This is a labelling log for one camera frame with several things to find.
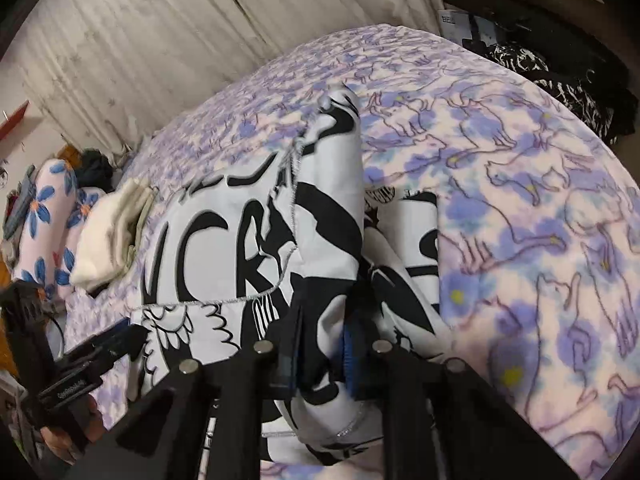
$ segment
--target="black and white patterned clothing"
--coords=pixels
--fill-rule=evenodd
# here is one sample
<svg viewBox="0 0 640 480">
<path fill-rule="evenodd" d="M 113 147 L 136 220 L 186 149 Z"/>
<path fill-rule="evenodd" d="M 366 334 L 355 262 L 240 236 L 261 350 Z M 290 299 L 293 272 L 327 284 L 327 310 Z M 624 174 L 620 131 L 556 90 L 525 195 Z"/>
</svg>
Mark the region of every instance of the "black and white patterned clothing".
<svg viewBox="0 0 640 480">
<path fill-rule="evenodd" d="M 617 142 L 618 136 L 609 133 L 614 109 L 597 102 L 579 80 L 550 72 L 542 56 L 517 43 L 493 44 L 487 49 L 487 57 L 545 89 L 609 146 Z"/>
<path fill-rule="evenodd" d="M 366 192 L 361 142 L 357 97 L 333 89 L 288 151 L 172 197 L 131 318 L 150 333 L 130 399 L 183 359 L 228 358 L 287 316 L 301 327 L 299 393 L 263 409 L 263 458 L 327 465 L 380 444 L 378 406 L 348 393 L 350 316 L 424 358 L 451 335 L 436 310 L 436 197 Z"/>
</svg>

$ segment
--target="curtain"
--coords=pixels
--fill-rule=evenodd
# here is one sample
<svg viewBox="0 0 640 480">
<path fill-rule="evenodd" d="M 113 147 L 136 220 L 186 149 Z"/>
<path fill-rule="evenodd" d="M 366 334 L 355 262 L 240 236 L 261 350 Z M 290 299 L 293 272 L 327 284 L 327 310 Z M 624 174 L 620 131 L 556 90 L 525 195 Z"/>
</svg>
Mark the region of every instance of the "curtain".
<svg viewBox="0 0 640 480">
<path fill-rule="evenodd" d="M 438 33 L 441 0 L 40 0 L 2 62 L 78 148 L 118 154 L 309 40 L 374 23 Z"/>
</svg>

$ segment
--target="white towel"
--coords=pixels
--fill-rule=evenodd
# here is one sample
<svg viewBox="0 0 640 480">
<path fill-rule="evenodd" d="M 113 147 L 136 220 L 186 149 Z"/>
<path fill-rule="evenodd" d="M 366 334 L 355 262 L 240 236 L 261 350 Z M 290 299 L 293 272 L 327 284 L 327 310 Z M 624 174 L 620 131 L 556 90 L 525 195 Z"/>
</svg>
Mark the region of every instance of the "white towel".
<svg viewBox="0 0 640 480">
<path fill-rule="evenodd" d="M 131 234 L 149 194 L 148 180 L 127 180 L 101 198 L 89 213 L 78 240 L 70 282 L 92 291 L 118 276 L 126 265 Z"/>
</svg>

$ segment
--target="black metal bar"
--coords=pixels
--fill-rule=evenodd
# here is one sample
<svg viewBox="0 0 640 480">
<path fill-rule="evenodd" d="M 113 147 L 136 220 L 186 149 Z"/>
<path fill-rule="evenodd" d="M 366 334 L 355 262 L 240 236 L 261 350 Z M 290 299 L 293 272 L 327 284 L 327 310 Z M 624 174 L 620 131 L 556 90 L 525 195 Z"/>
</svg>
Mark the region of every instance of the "black metal bar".
<svg viewBox="0 0 640 480">
<path fill-rule="evenodd" d="M 11 433 L 0 420 L 0 456 L 2 457 L 2 477 L 19 480 L 40 480 L 29 466 L 11 437 Z"/>
<path fill-rule="evenodd" d="M 171 370 L 71 468 L 67 480 L 196 478 L 212 401 L 202 367 Z"/>
<path fill-rule="evenodd" d="M 260 364 L 276 352 L 268 340 L 243 348 L 226 361 L 216 425 L 211 439 L 207 480 L 260 478 Z"/>
<path fill-rule="evenodd" d="M 386 363 L 388 384 L 383 411 L 385 480 L 436 479 L 434 418 L 427 405 L 424 367 L 434 367 L 434 382 L 440 367 L 419 361 L 397 346 L 379 356 Z"/>
</svg>

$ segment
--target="bedsheet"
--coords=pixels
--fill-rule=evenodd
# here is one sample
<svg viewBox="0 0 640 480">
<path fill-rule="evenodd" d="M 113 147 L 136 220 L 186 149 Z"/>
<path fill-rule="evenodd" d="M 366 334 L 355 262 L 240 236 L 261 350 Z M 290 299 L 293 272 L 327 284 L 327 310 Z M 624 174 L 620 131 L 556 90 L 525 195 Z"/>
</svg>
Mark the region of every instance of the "bedsheet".
<svg viewBox="0 0 640 480">
<path fill-rule="evenodd" d="M 141 249 L 96 300 L 68 300 L 67 347 L 140 305 L 146 249 L 176 190 L 284 147 L 340 82 L 366 104 L 366 184 L 438 195 L 454 352 L 582 478 L 599 478 L 640 416 L 638 186 L 545 91 L 423 31 L 379 25 L 300 46 L 148 139 L 126 174 L 159 188 Z M 97 392 L 108 426 L 126 410 L 125 387 L 120 362 Z"/>
</svg>

